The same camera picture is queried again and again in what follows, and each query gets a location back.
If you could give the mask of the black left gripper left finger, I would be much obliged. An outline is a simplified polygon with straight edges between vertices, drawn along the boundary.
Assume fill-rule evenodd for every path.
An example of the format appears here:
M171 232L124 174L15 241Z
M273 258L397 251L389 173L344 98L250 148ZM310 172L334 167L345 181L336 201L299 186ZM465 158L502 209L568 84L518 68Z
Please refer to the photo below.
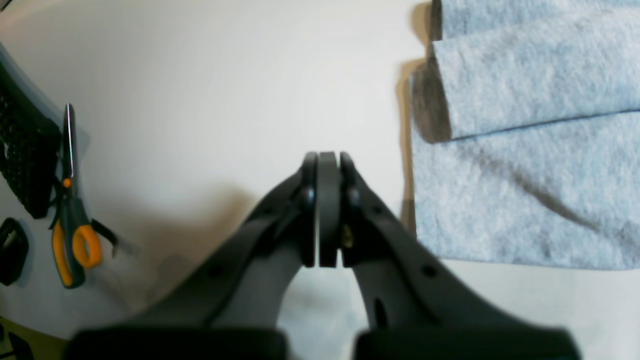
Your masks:
M118 325L78 333L67 360L288 360L282 301L314 264L318 155L270 191L169 295Z

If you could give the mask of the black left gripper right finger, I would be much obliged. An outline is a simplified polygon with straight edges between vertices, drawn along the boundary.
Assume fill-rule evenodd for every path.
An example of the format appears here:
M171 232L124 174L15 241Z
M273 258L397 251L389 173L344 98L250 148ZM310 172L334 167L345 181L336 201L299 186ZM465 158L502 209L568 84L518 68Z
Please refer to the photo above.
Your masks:
M355 275L369 329L355 360L579 360L561 328L486 301L423 248L346 153L318 157L318 264Z

